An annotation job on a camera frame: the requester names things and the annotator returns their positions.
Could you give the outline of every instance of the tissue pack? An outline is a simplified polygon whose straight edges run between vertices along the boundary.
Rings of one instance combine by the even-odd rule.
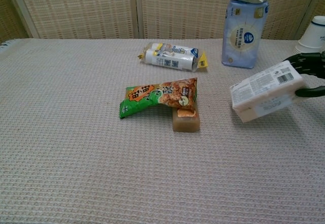
[[[254,67],[268,11],[268,2],[252,4],[229,1],[223,31],[221,61],[224,65]]]

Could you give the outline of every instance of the table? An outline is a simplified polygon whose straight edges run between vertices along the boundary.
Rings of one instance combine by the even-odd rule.
[[[254,69],[140,64],[152,40],[10,41],[0,52],[0,221],[33,223],[324,223],[325,100],[242,123],[229,87],[292,55],[261,40]],[[130,85],[198,78],[201,130],[172,130],[172,110],[119,119]],[[324,82],[305,76],[310,86]]]

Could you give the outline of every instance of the yellow label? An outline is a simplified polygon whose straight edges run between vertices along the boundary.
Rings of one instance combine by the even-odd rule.
[[[208,59],[205,53],[203,53],[199,59],[199,68],[206,68],[208,67]]]
[[[256,8],[255,12],[254,12],[254,18],[262,18],[263,13],[264,13],[264,8],[263,7]]]
[[[163,43],[160,43],[156,50],[160,50],[162,46],[163,46]]]

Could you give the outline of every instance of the orange soap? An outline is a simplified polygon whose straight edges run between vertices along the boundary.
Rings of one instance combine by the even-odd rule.
[[[173,130],[176,132],[194,133],[200,129],[198,105],[195,111],[173,108]]]

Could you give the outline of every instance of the paper cup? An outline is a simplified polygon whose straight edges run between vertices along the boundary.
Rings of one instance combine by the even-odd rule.
[[[315,16],[298,41],[294,53],[320,52],[325,43],[325,16]]]

